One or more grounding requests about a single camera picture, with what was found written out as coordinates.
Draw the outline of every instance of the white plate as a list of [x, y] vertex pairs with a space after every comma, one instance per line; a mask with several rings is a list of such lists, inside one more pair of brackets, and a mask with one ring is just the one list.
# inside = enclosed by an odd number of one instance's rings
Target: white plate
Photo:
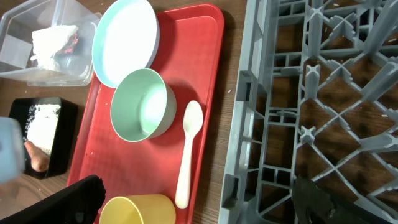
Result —
[[93, 42], [93, 66], [104, 85], [149, 68], [159, 46], [159, 23], [146, 0], [118, 0], [100, 20]]

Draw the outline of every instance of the dish rack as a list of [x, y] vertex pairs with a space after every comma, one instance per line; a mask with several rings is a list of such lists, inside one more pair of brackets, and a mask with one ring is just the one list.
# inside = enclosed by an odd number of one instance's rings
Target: dish rack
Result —
[[[355, 204], [389, 221], [398, 223], [398, 213], [376, 198], [377, 195], [398, 188], [398, 169], [379, 156], [382, 152], [398, 150], [398, 139], [393, 132], [398, 129], [398, 111], [385, 107], [378, 99], [398, 82], [398, 45], [386, 45], [387, 38], [398, 32], [398, 0], [357, 0], [356, 4], [340, 6], [335, 0], [259, 0], [248, 1], [244, 22], [238, 84], [231, 123], [227, 160], [224, 171], [219, 223], [279, 223], [268, 218], [274, 208], [291, 199], [292, 186], [296, 178], [297, 151], [308, 144], [328, 165], [323, 172], [312, 177], [318, 181], [332, 173], [357, 196]], [[276, 53], [279, 26], [303, 24], [301, 51]], [[330, 35], [322, 40], [327, 27]], [[346, 49], [325, 49], [339, 37], [352, 43]], [[364, 87], [360, 87], [349, 71], [363, 58], [370, 58], [381, 69]], [[335, 60], [327, 58], [348, 58]], [[316, 60], [315, 66], [307, 60]], [[321, 67], [331, 70], [324, 82], [320, 82]], [[298, 79], [297, 107], [277, 108], [271, 106], [272, 87], [276, 78]], [[327, 102], [318, 99], [318, 92], [333, 80], [342, 79], [361, 95], [360, 100], [341, 112], [336, 112]], [[331, 119], [321, 126], [300, 126], [301, 106], [313, 100]], [[395, 125], [381, 134], [360, 138], [351, 129], [345, 114], [370, 102]], [[260, 104], [265, 104], [262, 113]], [[256, 138], [256, 123], [262, 121], [262, 136]], [[355, 139], [360, 147], [337, 163], [332, 163], [314, 140], [332, 124], [340, 125], [347, 135]], [[294, 129], [292, 162], [289, 168], [265, 164], [269, 128], [273, 126]], [[391, 173], [395, 180], [370, 194], [363, 195], [339, 171], [352, 158], [361, 153], [370, 153], [380, 165]], [[263, 186], [288, 191], [266, 208], [260, 208]]]

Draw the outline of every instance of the black object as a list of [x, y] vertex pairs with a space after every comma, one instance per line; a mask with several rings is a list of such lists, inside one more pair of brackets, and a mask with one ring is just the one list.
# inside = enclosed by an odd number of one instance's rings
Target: black object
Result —
[[300, 224], [388, 224], [386, 220], [319, 188], [311, 180], [297, 177], [292, 192]]
[[57, 111], [58, 123], [55, 131], [53, 146], [50, 155], [49, 169], [46, 172], [36, 172], [30, 164], [30, 156], [25, 149], [25, 174], [38, 179], [63, 174], [67, 171], [73, 134], [75, 132], [78, 106], [59, 97], [21, 98], [12, 103], [10, 118], [19, 122], [23, 138], [27, 137], [25, 126], [29, 119], [29, 108], [34, 105], [60, 105]]
[[90, 175], [0, 220], [0, 224], [92, 224], [105, 201], [105, 192], [102, 180]]

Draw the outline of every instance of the black tray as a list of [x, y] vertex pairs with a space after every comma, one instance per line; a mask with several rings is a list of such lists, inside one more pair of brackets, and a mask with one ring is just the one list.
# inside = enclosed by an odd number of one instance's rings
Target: black tray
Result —
[[75, 131], [78, 106], [59, 97], [21, 98], [12, 103], [10, 118], [19, 122], [22, 136], [27, 137], [25, 126], [29, 118], [29, 108], [32, 105], [60, 105], [58, 123], [50, 155], [49, 169], [46, 172], [36, 172], [30, 165], [30, 157], [25, 149], [25, 174], [38, 179], [63, 174], [67, 171], [73, 133]]

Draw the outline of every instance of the green bowl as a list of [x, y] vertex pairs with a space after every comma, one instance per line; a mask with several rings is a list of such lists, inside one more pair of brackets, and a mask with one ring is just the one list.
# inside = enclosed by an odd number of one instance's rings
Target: green bowl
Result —
[[130, 73], [114, 92], [111, 121], [119, 137], [139, 142], [163, 134], [173, 123], [173, 90], [149, 68]]

